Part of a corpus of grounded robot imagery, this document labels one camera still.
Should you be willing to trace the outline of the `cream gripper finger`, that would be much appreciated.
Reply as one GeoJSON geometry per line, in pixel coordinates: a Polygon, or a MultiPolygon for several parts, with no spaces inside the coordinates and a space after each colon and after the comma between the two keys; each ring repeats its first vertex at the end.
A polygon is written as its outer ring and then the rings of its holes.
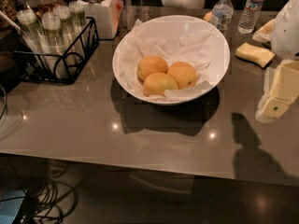
{"type": "Polygon", "coordinates": [[[255,118],[262,123],[281,118],[299,97],[299,62],[283,60],[264,74],[263,96],[255,118]]]}
{"type": "Polygon", "coordinates": [[[273,25],[275,23],[275,19],[267,22],[264,26],[262,26],[258,31],[256,31],[252,39],[257,42],[269,42],[271,40],[273,25]]]}

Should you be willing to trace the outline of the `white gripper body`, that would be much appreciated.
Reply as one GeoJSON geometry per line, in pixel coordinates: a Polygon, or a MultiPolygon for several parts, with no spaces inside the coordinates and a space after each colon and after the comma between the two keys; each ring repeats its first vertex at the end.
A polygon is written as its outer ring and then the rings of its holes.
{"type": "Polygon", "coordinates": [[[271,50],[281,59],[299,59],[299,0],[289,0],[277,14],[271,50]]]}

